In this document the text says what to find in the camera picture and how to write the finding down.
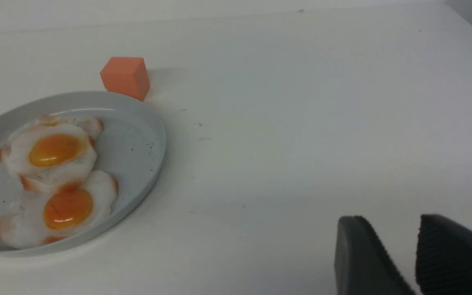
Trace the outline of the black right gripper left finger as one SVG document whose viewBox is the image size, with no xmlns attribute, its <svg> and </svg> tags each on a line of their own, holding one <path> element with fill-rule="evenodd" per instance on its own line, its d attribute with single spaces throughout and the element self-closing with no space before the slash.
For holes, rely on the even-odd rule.
<svg viewBox="0 0 472 295">
<path fill-rule="evenodd" d="M 341 216 L 337 224 L 334 273 L 339 295 L 414 295 L 362 216 Z"/>
</svg>

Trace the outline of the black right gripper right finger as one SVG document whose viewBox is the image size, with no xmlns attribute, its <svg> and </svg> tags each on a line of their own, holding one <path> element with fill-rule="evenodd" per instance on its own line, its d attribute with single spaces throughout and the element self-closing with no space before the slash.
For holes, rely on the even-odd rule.
<svg viewBox="0 0 472 295">
<path fill-rule="evenodd" d="M 415 279 L 424 295 L 472 295 L 472 230 L 439 214 L 423 214 Z"/>
</svg>

